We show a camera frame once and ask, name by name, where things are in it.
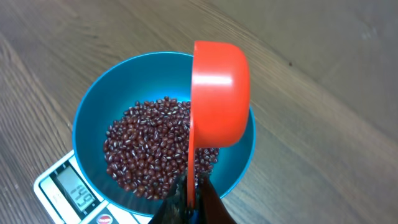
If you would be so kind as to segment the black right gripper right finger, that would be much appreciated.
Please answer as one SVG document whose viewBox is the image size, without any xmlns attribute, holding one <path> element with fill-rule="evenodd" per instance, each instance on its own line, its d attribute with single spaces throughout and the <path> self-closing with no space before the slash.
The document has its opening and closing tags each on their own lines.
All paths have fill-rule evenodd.
<svg viewBox="0 0 398 224">
<path fill-rule="evenodd" d="M 216 193 L 209 175 L 202 174 L 198 181 L 198 223 L 236 224 Z"/>
</svg>

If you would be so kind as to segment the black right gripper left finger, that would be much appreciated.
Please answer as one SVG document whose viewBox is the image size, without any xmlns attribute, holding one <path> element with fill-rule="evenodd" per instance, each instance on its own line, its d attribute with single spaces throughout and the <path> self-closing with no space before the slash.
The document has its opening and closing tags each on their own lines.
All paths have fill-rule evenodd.
<svg viewBox="0 0 398 224">
<path fill-rule="evenodd" d="M 174 180 L 166 198 L 149 224 L 185 224 L 187 222 L 186 182 L 186 174 L 182 174 Z"/>
</svg>

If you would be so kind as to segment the red scoop with blue handle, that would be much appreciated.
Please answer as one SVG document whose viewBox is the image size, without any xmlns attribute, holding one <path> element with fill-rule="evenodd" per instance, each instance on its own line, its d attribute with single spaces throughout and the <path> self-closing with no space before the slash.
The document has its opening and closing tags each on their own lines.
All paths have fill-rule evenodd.
<svg viewBox="0 0 398 224">
<path fill-rule="evenodd" d="M 194 43 L 187 205 L 195 206 L 195 151 L 229 147 L 244 134 L 249 116 L 249 65 L 243 51 L 229 43 Z"/>
</svg>

